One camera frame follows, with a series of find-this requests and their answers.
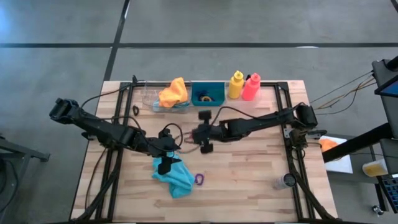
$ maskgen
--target red bottle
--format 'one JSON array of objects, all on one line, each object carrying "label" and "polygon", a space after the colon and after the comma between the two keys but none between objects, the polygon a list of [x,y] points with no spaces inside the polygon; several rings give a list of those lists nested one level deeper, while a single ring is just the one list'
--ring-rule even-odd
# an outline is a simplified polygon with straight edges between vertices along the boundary
[{"label": "red bottle", "polygon": [[252,101],[256,96],[258,89],[260,89],[261,77],[257,73],[253,73],[246,81],[242,92],[242,99]]}]

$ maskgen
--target blue container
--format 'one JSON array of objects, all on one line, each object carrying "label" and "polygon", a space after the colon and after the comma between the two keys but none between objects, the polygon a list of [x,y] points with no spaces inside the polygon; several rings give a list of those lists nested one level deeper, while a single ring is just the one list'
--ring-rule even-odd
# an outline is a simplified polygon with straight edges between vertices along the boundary
[{"label": "blue container", "polygon": [[[220,106],[225,100],[224,82],[193,82],[192,104],[195,106]],[[201,101],[202,96],[209,96],[211,101]]]}]

